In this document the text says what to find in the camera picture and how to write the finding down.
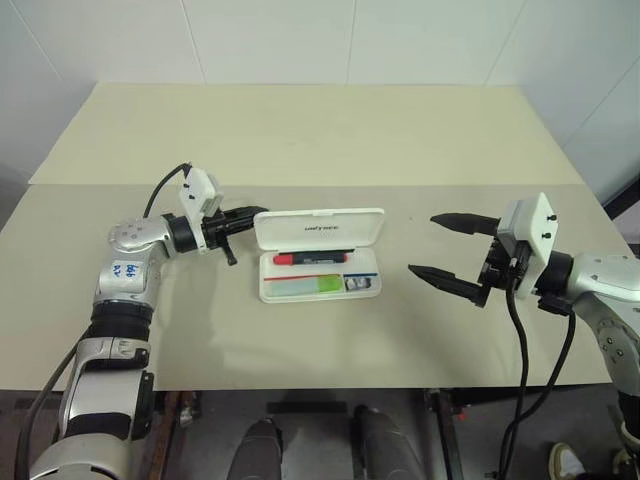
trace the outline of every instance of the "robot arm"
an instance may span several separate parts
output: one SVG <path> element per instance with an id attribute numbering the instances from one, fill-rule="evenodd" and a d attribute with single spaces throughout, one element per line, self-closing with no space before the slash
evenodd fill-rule
<path id="1" fill-rule="evenodd" d="M 213 178 L 192 168 L 185 181 L 186 216 L 131 220 L 109 233 L 91 324 L 78 342 L 60 407 L 60 440 L 32 465 L 31 479 L 128 478 L 131 441 L 151 426 L 154 377 L 146 368 L 162 265 L 179 253 L 217 247 L 235 264 L 227 236 L 252 228 L 254 215 L 266 210 L 223 212 Z"/>
<path id="2" fill-rule="evenodd" d="M 409 265 L 438 289 L 483 307 L 491 288 L 505 289 L 515 276 L 516 296 L 535 293 L 539 308 L 568 315 L 573 310 L 592 329 L 613 385 L 620 393 L 628 449 L 640 452 L 640 261 L 625 255 L 552 250 L 557 217 L 544 194 L 513 202 L 501 219 L 443 214 L 432 221 L 454 231 L 493 236 L 478 284 L 433 267 Z"/>

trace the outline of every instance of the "white sneaker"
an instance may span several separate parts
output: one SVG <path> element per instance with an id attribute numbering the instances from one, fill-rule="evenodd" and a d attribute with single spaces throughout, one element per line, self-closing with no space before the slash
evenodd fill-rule
<path id="1" fill-rule="evenodd" d="M 574 480 L 586 473 L 584 465 L 566 443 L 556 443 L 549 455 L 549 477 L 551 480 Z"/>

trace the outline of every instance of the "open plastic case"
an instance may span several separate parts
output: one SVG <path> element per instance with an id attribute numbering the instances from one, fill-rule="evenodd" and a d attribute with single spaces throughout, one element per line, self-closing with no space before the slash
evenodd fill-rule
<path id="1" fill-rule="evenodd" d="M 260 298 L 267 303 L 374 297 L 382 290 L 372 248 L 384 223 L 381 208 L 262 212 L 254 217 Z M 353 250 L 344 263 L 276 265 L 283 253 Z"/>

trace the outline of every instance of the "black cable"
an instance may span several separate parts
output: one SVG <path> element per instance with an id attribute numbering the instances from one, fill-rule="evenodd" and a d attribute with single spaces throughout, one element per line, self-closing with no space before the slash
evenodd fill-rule
<path id="1" fill-rule="evenodd" d="M 558 360 L 556 360 L 556 364 L 553 367 L 553 371 L 549 376 L 549 380 L 547 381 L 547 384 L 545 385 L 544 389 L 542 390 L 542 392 L 540 393 L 536 401 L 533 402 L 533 404 L 531 404 L 531 406 L 527 408 L 519 417 L 514 418 L 511 421 L 511 423 L 507 426 L 505 430 L 505 437 L 503 438 L 503 443 L 501 445 L 501 455 L 502 455 L 502 450 L 506 446 L 505 442 L 506 442 L 507 436 L 513 435 L 513 432 L 517 431 L 518 424 L 522 423 L 524 420 L 526 420 L 527 418 L 531 417 L 534 413 L 536 413 L 540 409 L 540 407 L 542 407 L 544 402 L 547 400 L 547 398 L 553 391 L 556 381 L 560 376 L 560 372 L 562 371 L 562 367 L 564 367 L 564 363 L 567 360 L 567 356 L 569 355 L 569 350 L 571 349 L 571 344 L 573 343 L 575 331 L 576 331 L 576 314 L 572 310 L 569 313 L 569 322 L 567 324 L 567 334 L 565 336 L 564 343 L 562 344 L 562 348 L 560 349 Z"/>
<path id="2" fill-rule="evenodd" d="M 514 421 L 522 414 L 522 405 L 524 403 L 524 397 L 527 393 L 527 379 L 529 377 L 529 346 L 527 343 L 527 334 L 522 326 L 522 321 L 518 315 L 516 309 L 516 277 L 510 275 L 507 283 L 506 299 L 507 309 L 509 310 L 509 316 L 513 322 L 513 326 L 518 334 L 518 341 L 520 342 L 520 356 L 522 359 L 522 370 L 520 374 L 520 387 L 518 390 L 518 398 L 516 401 L 516 409 L 513 415 Z M 518 435 L 518 423 L 516 422 L 512 429 L 505 430 L 502 438 L 502 445 L 500 447 L 500 462 L 498 464 L 498 479 L 505 480 L 509 467 L 511 465 L 511 458 L 513 457 L 513 449 L 515 446 L 516 437 Z"/>
<path id="3" fill-rule="evenodd" d="M 153 192 L 151 192 L 151 196 L 149 197 L 149 201 L 147 202 L 147 206 L 144 209 L 144 213 L 142 214 L 142 218 L 147 218 L 149 216 L 149 213 L 151 212 L 151 207 L 153 207 L 153 202 L 155 202 L 156 197 L 158 196 L 158 193 L 160 192 L 160 189 L 162 187 L 164 187 L 165 183 L 167 183 L 169 180 L 171 180 L 179 172 L 183 172 L 184 176 L 186 177 L 187 174 L 189 173 L 189 170 L 191 170 L 191 165 L 190 164 L 181 163 L 176 168 L 174 168 L 169 173 L 167 173 L 162 178 L 162 180 L 160 180 L 160 183 L 158 183 L 158 185 L 156 185 L 156 188 L 153 189 Z"/>
<path id="4" fill-rule="evenodd" d="M 76 354 L 80 340 L 74 344 L 73 348 L 69 353 L 67 353 L 60 365 L 55 369 L 46 385 L 31 404 L 31 407 L 29 407 L 29 411 L 22 421 L 20 435 L 18 436 L 18 447 L 16 449 L 16 459 L 13 472 L 13 478 L 15 480 L 29 480 L 29 449 L 31 445 L 31 431 L 33 430 L 33 424 L 35 423 L 38 412 L 42 408 L 42 404 L 53 390 L 53 387 L 62 375 L 62 372 L 64 372 L 64 369 L 67 368 L 67 365 L 69 365 Z"/>

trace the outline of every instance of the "label on robot arm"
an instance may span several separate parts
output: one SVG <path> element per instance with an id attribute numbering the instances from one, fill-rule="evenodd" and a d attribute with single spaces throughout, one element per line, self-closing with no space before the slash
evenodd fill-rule
<path id="1" fill-rule="evenodd" d="M 127 260 L 115 260 L 111 264 L 111 281 L 113 283 L 126 284 L 132 286 L 144 286 L 143 262 L 132 262 Z"/>

